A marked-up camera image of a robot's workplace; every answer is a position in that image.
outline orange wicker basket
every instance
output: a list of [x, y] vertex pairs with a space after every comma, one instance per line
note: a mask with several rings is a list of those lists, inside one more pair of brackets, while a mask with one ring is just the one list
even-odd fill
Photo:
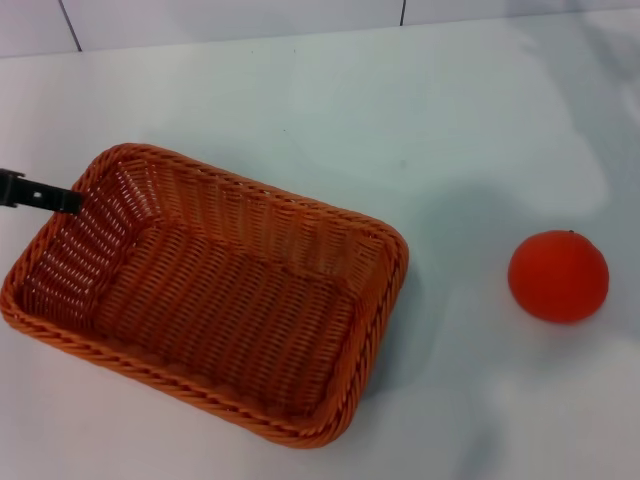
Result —
[[406, 273], [395, 230], [150, 145], [73, 190], [4, 282], [12, 327], [273, 442], [344, 432]]

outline white table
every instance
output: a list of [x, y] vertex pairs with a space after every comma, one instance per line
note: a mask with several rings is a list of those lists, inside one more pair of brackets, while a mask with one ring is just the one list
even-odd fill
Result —
[[[351, 428], [295, 451], [0, 326], [0, 478], [640, 475], [640, 11], [0, 61], [0, 163], [70, 185], [159, 144], [395, 226], [411, 268]], [[0, 274], [48, 215], [0, 209]], [[534, 232], [605, 254], [605, 307], [528, 317]]]

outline wicker basket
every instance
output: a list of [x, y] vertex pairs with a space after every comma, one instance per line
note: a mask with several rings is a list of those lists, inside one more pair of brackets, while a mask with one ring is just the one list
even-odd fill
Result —
[[16, 329], [290, 447], [348, 427], [407, 269], [389, 226], [150, 145], [7, 276]]

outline table top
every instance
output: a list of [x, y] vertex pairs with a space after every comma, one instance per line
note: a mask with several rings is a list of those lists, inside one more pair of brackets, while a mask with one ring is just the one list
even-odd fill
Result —
[[[410, 269], [352, 426], [270, 444], [0, 325], [3, 479], [629, 479], [640, 472], [640, 10], [0, 61], [0, 162], [69, 186], [161, 145], [393, 225]], [[0, 274], [46, 221], [0, 210]], [[511, 298], [530, 234], [611, 272], [579, 327]]]

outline orange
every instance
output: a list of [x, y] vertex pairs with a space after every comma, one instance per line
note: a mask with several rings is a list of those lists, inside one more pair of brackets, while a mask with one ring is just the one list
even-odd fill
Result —
[[574, 324], [595, 313], [609, 291], [609, 269], [600, 251], [573, 230], [527, 238], [509, 264], [509, 288], [531, 315]]

